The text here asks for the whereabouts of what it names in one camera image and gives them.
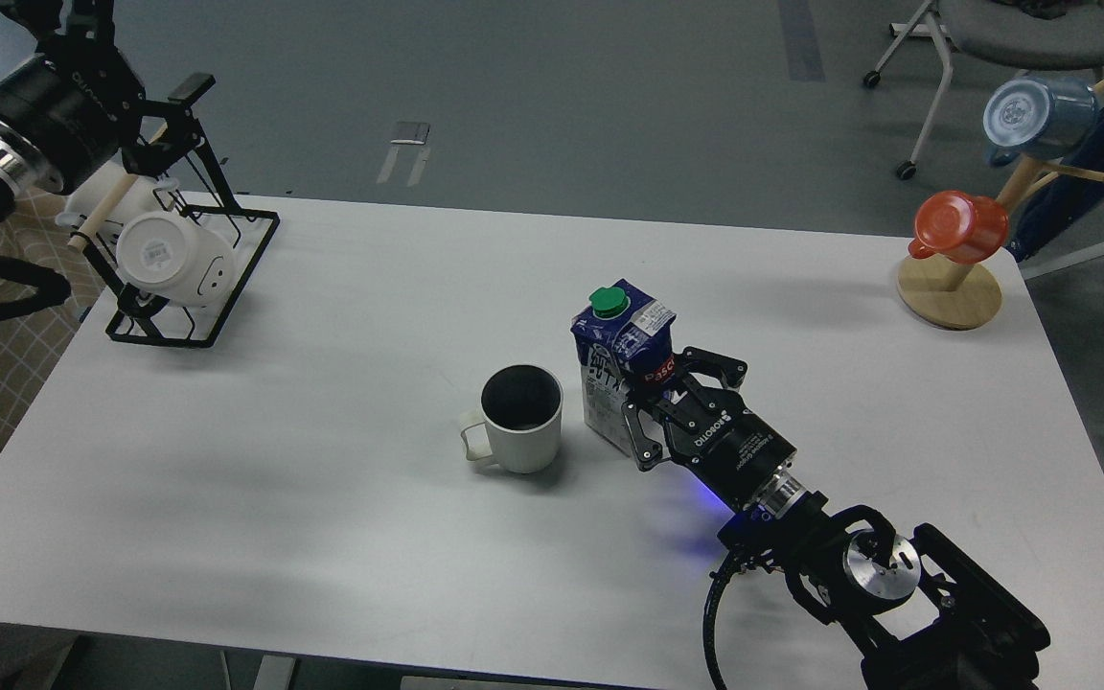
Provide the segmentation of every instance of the white table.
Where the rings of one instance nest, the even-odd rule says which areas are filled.
[[[1040,687],[1104,687],[1104,479],[1011,259],[992,323],[912,317],[905,241],[250,200],[273,247],[209,351],[115,344],[109,301],[0,458],[0,622],[592,684],[708,687],[729,517],[582,423],[570,319],[628,278],[834,511],[932,521],[1050,628]],[[476,473],[454,421],[512,362],[556,372],[562,459]],[[921,628],[921,597],[889,625]],[[723,599],[733,687],[858,687],[781,577]]]

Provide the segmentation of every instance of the black wire rack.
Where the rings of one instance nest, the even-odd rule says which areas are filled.
[[[224,323],[229,320],[229,315],[236,306],[237,298],[245,289],[245,284],[250,283],[255,267],[258,266],[258,259],[263,257],[279,226],[279,214],[275,211],[244,209],[237,204],[236,197],[229,189],[220,162],[215,160],[206,139],[203,139],[193,152],[198,155],[202,170],[189,153],[184,156],[184,160],[203,189],[210,193],[214,204],[190,204],[184,194],[176,188],[170,191],[157,188],[152,193],[164,209],[181,214],[229,241],[233,253],[236,254],[236,265],[244,267],[237,274],[236,284],[232,291],[229,291],[226,300],[205,307],[174,305],[164,297],[142,293],[135,285],[124,283],[115,270],[117,262],[110,245],[110,240],[117,242],[121,227],[118,223],[106,220],[100,231],[96,232],[92,242],[84,247],[84,257],[117,296],[117,311],[114,311],[108,326],[105,327],[105,333],[110,340],[132,342],[137,346],[161,346],[161,348],[205,349],[214,346],[220,332],[223,331]]]

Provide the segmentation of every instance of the blue carton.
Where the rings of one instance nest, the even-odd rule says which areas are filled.
[[[675,375],[675,311],[618,279],[596,289],[591,306],[570,327],[577,342],[586,424],[625,454],[631,448],[622,405],[635,385],[661,389]]]

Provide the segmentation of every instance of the chair leg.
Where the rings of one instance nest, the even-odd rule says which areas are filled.
[[[1036,266],[1023,267],[1023,269],[1020,269],[1020,277],[1023,279],[1034,279],[1039,278],[1039,276],[1062,270],[1065,267],[1075,266],[1076,264],[1092,262],[1093,258],[1101,257],[1104,257],[1104,242],[1098,242],[1092,245],[1092,247],[1076,250],[1076,252],[1064,254],[1062,257],[1052,258],[1049,262],[1042,262]]]
[[[902,25],[902,23],[898,22],[890,22],[889,24],[889,35],[892,35],[893,39],[896,39],[899,33],[904,33],[906,31],[911,32],[911,35],[909,35],[911,39],[932,39],[932,32],[927,31],[927,26]],[[943,31],[945,39],[952,40],[952,36],[948,35],[948,25],[940,25],[940,31]]]
[[[893,53],[895,53],[898,49],[902,46],[902,43],[905,43],[905,40],[907,39],[909,35],[914,33],[914,26],[919,25],[921,19],[923,19],[925,14],[930,13],[928,10],[933,9],[934,1],[936,0],[925,0],[923,4],[921,4],[919,9],[914,11],[914,14],[912,14],[911,17],[911,21],[905,22],[906,30],[899,32],[896,39],[893,40],[892,45],[889,46],[889,51],[884,51],[884,54],[880,57],[880,61],[875,63],[877,73],[880,70],[884,70],[884,65],[889,64],[889,60],[892,59]]]
[[[927,119],[923,123],[923,129],[919,131],[919,140],[914,142],[914,151],[911,152],[912,163],[917,162],[919,153],[923,152],[923,145],[926,144],[927,136],[932,135],[934,117],[940,109],[943,95],[948,92],[948,84],[952,84],[952,49],[948,47],[945,36],[940,31],[940,21],[932,12],[924,14],[923,21],[926,22],[927,31],[932,32],[932,43],[936,47],[936,53],[940,54],[940,62],[943,64],[943,76],[940,77],[940,86],[932,99],[932,108],[927,110]]]

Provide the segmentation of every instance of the white mug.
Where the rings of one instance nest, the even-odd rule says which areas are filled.
[[[561,446],[561,382],[535,365],[506,367],[491,375],[479,407],[459,417],[466,458],[475,466],[496,463],[517,475],[545,468]],[[468,429],[482,425],[487,446],[473,446]]]
[[[118,273],[174,305],[223,301],[236,284],[236,258],[223,236],[170,211],[141,214],[118,238]]]
[[[66,208],[54,219],[57,224],[65,227],[77,229],[84,220],[92,214],[92,210],[97,208],[100,200],[104,200],[114,184],[119,179],[126,177],[127,171],[114,161],[105,162],[99,169],[92,173],[83,184],[79,184],[70,197],[66,198]],[[149,177],[140,177],[127,189],[127,195],[118,201],[118,205],[109,211],[105,224],[97,230],[97,235],[114,247],[118,243],[123,227],[141,214],[150,211],[171,210],[170,192],[177,189],[177,180],[167,178],[157,180]]]

